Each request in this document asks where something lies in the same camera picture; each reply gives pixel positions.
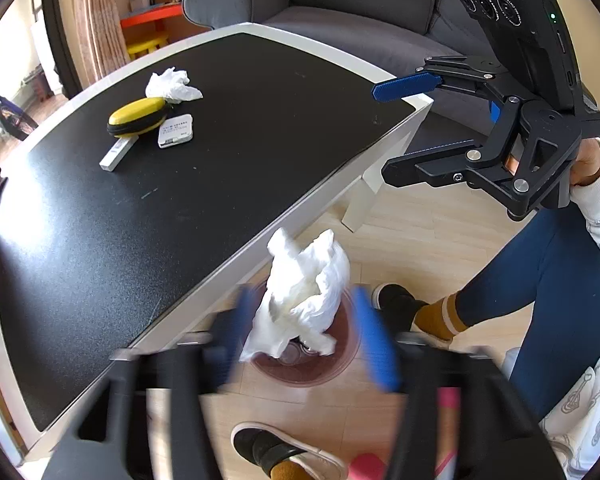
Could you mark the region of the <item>person's right hand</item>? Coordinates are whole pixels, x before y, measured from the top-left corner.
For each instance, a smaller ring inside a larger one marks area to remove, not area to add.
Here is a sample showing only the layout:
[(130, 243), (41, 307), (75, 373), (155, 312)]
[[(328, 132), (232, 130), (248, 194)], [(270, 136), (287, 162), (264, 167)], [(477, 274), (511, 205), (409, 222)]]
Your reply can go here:
[(600, 177), (600, 140), (584, 139), (570, 169), (571, 186), (588, 186)]

